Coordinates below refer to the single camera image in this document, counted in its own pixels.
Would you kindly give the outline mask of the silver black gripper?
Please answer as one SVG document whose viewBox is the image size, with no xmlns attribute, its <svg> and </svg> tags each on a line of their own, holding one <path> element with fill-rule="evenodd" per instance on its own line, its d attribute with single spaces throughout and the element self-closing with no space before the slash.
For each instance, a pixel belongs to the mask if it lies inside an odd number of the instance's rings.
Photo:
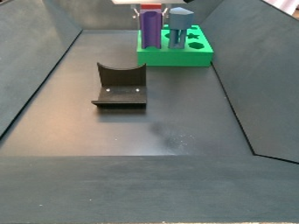
<svg viewBox="0 0 299 224">
<path fill-rule="evenodd" d="M 140 17 L 139 4 L 164 4 L 163 17 L 168 15 L 172 4 L 187 4 L 187 0 L 111 0 L 114 4 L 131 4 L 134 19 Z"/>
</svg>

